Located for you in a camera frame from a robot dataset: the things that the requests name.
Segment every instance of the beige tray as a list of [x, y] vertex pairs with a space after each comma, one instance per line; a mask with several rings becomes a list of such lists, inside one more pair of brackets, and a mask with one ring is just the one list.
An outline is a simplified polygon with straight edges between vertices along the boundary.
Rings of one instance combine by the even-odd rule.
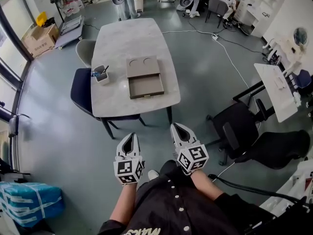
[[164, 94], [160, 74], [132, 77], [128, 82], [131, 99]]

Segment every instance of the marble table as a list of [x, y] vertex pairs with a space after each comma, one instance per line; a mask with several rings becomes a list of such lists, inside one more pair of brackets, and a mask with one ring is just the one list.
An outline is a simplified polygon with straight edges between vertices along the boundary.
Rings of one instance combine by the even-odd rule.
[[[126, 59], [156, 55], [164, 94], [130, 99]], [[110, 83], [97, 84], [91, 78], [91, 103], [95, 117], [111, 118], [167, 108], [180, 102], [179, 86], [171, 54], [154, 19], [135, 19], [101, 27], [93, 52], [91, 68], [107, 66]]]

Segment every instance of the gray chair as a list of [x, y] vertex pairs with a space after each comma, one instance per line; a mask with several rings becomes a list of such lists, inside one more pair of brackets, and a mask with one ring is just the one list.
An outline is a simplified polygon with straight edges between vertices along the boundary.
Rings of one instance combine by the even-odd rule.
[[76, 45], [76, 53], [87, 68], [91, 68], [91, 60], [95, 44], [95, 40], [83, 39]]
[[210, 0], [209, 1], [209, 10], [206, 15], [205, 22], [210, 18], [211, 12], [216, 13], [217, 15], [220, 15], [220, 20], [219, 20], [219, 25], [217, 26], [220, 27], [220, 24], [223, 20], [223, 16], [228, 10], [228, 6], [225, 2], [220, 1], [220, 0]]

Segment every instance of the concrete floor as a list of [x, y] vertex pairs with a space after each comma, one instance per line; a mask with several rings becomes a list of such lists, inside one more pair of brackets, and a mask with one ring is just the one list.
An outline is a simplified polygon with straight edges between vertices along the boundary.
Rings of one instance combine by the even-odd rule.
[[[218, 18], [206, 13], [190, 22], [200, 31], [218, 31]], [[118, 20], [117, 8], [109, 1], [86, 8], [86, 23], [97, 28]], [[171, 3], [145, 0], [144, 18], [154, 18], [161, 31], [190, 30], [188, 18], [182, 17]], [[98, 30], [85, 26], [83, 37], [96, 39]], [[240, 32], [224, 30], [221, 36], [250, 49], [261, 51], [263, 43]], [[231, 104], [234, 95], [246, 86], [228, 60], [223, 48], [210, 35], [196, 32], [167, 33], [164, 35], [175, 65], [181, 102], [173, 107], [173, 119], [193, 129], [202, 143], [217, 139], [212, 125], [205, 121], [207, 114], [215, 115]], [[253, 64], [262, 63], [262, 55], [219, 41], [225, 45], [233, 63], [248, 85], [260, 81]], [[149, 125], [139, 121], [117, 122], [121, 130], [114, 130], [117, 140], [111, 140], [101, 122], [77, 108], [70, 100], [70, 88], [77, 68], [84, 65], [78, 59], [77, 41], [37, 58], [25, 82], [19, 112], [31, 116], [20, 127], [21, 171], [30, 172], [32, 181], [58, 186], [63, 190], [66, 210], [63, 215], [48, 220], [57, 235], [96, 234], [114, 208], [121, 185], [114, 177], [113, 161], [116, 146], [130, 132], [139, 137], [146, 168], [141, 183], [147, 180], [150, 169], [160, 169], [172, 158], [171, 141], [166, 111], [142, 114]], [[266, 107], [271, 106], [266, 91], [257, 95]], [[275, 115], [262, 123], [264, 131], [286, 132], [311, 129], [305, 109], [278, 123]], [[222, 158], [217, 146], [208, 148], [210, 160], [206, 173], [221, 172]], [[281, 170], [272, 170], [249, 161], [236, 164], [223, 177], [233, 182], [276, 191], [295, 171], [298, 161]], [[245, 200], [261, 204], [266, 197], [241, 192], [221, 185], [226, 192], [239, 193]]]

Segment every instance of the cardboard box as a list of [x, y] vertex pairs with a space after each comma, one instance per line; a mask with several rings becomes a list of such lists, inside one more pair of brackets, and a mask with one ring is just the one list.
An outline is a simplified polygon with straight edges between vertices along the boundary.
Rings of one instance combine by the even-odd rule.
[[23, 43], [28, 51], [37, 57], [49, 49], [53, 49], [59, 36], [59, 30], [55, 24], [42, 28], [34, 27], [24, 38]]

